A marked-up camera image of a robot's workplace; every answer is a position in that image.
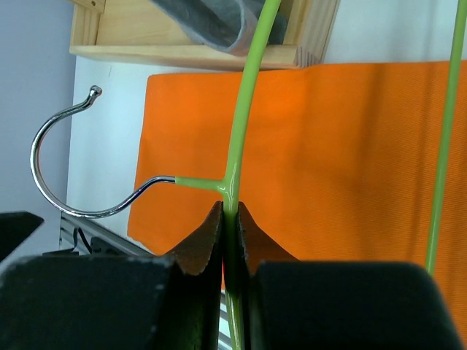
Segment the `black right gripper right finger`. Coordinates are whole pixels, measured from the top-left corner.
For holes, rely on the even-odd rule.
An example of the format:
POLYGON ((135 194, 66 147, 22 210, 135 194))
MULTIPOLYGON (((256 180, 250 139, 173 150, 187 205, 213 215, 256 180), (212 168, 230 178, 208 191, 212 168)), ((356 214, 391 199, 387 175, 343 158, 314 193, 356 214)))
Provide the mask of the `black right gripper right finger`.
POLYGON ((408 262, 300 261, 237 214, 247 349, 461 349, 434 280, 408 262))

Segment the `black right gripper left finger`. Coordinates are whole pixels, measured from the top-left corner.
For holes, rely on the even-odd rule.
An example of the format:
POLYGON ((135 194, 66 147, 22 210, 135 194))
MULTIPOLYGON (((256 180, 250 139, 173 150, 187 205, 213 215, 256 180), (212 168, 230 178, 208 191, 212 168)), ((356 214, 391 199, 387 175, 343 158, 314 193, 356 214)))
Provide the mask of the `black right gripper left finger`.
POLYGON ((160 257, 44 254, 1 275, 3 349, 216 349, 223 205, 160 257))

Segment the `green plastic hanger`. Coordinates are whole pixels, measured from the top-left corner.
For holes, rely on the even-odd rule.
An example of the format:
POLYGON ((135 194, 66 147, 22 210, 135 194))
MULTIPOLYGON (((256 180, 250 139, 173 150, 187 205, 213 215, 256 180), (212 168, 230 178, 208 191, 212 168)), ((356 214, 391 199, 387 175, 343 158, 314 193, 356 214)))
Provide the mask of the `green plastic hanger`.
MULTIPOLYGON (((171 183, 196 189, 213 190, 222 195, 227 233, 224 276, 229 331, 233 349, 244 349, 246 342, 239 289, 240 272, 237 266, 237 259, 234 256, 238 252, 238 249, 236 248, 236 240, 239 235, 238 233, 235 233, 235 219, 239 206, 242 158, 244 154, 244 145, 252 106, 252 98, 255 92, 258 73, 260 71, 260 65, 266 49, 266 43, 271 33, 279 5, 279 1, 266 1, 261 10, 258 24, 255 27, 255 32, 252 37, 252 43, 249 48, 247 60, 244 65, 242 80, 236 100, 236 108, 233 116, 231 137, 228 148, 228 159, 225 167, 225 174, 221 180, 197 179, 180 176, 154 176, 144 182, 143 185, 131 193, 124 201, 102 211, 80 211, 59 201, 43 179, 39 162, 40 147, 47 133, 57 122, 70 117, 73 114, 83 112, 93 105, 94 101, 102 94, 101 88, 97 85, 90 88, 88 96, 82 103, 54 114, 50 119, 48 119, 37 132, 31 146, 30 167, 34 182, 39 191, 54 207, 74 217, 101 219, 118 214, 130 206, 150 186, 157 183, 171 183)), ((458 92, 460 63, 463 52, 465 31, 466 2, 459 1, 457 5, 452 49, 449 59, 447 94, 444 103, 444 114, 433 192, 433 204, 431 209, 431 221, 428 234, 428 246, 425 259, 425 269, 429 274, 434 273, 436 266, 439 228, 447 177, 449 146, 452 134, 452 122, 455 111, 456 96, 458 92)))

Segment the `orange trousers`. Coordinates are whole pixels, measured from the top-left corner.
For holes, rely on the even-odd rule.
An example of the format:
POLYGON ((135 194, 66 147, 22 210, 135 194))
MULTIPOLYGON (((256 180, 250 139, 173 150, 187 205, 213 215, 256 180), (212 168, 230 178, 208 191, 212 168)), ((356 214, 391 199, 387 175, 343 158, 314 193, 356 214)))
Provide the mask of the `orange trousers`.
MULTIPOLYGON (((425 262, 448 62, 263 71, 240 199, 300 260, 425 262)), ((147 79, 136 184, 220 179, 240 73, 147 79)))

